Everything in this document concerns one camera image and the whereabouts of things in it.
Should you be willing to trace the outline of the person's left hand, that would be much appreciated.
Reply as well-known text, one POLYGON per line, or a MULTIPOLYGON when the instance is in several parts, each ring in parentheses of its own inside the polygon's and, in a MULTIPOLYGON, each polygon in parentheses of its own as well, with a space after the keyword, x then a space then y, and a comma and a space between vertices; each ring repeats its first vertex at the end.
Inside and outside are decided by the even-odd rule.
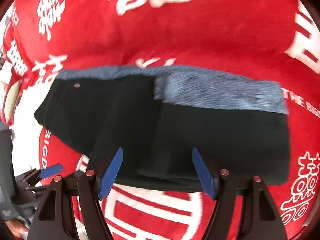
POLYGON ((7 220, 5 223, 16 239, 22 239, 22 236, 29 232, 29 229, 17 219, 7 220))

